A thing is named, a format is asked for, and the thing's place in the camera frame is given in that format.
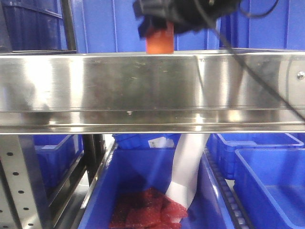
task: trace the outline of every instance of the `blue plastic bin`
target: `blue plastic bin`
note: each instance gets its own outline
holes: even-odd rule
[[[120,149],[163,148],[167,141],[168,148],[175,148],[180,134],[114,134],[112,135]]]
[[[305,149],[236,151],[234,189],[256,229],[305,229]]]
[[[116,198],[125,192],[155,187],[165,193],[170,181],[173,149],[116,150],[97,181],[78,229],[107,229]],[[195,199],[182,229],[234,229],[205,155],[203,155]]]
[[[82,152],[81,135],[34,135],[44,185],[56,187]]]
[[[243,0],[241,6],[250,13],[263,13],[275,1]],[[305,50],[304,0],[279,1],[268,16],[249,19],[241,12],[222,18],[222,33],[234,47]]]
[[[66,49],[59,0],[0,0],[12,49]]]
[[[226,179],[234,179],[235,150],[302,148],[304,143],[290,134],[213,134],[208,149]]]

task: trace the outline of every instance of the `white label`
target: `white label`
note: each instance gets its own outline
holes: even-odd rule
[[[55,149],[57,145],[45,145],[42,149]]]
[[[172,139],[167,139],[166,140],[166,146],[165,146],[166,148],[174,148],[175,147],[175,143],[173,142],[173,140]]]
[[[165,148],[166,137],[159,137],[148,141],[149,148]]]

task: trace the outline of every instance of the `metal frame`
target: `metal frame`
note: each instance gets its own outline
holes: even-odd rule
[[[31,136],[0,136],[0,156],[21,227],[50,229],[48,200]]]
[[[83,135],[82,141],[88,180],[91,184],[105,154],[104,140],[102,135]]]
[[[20,221],[0,162],[0,228],[19,229]]]
[[[85,159],[83,155],[80,155],[70,167],[58,188],[49,197],[49,209],[53,226],[58,223],[85,171]]]
[[[65,28],[68,50],[76,50],[76,40],[70,0],[61,0],[62,18]]]

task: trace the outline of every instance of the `perforated metal upright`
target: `perforated metal upright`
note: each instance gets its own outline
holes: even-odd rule
[[[0,157],[21,228],[52,228],[32,136],[0,136]]]

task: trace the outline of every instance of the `orange cup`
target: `orange cup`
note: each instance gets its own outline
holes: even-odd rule
[[[170,54],[174,51],[174,25],[167,22],[166,30],[157,30],[146,37],[147,54]]]

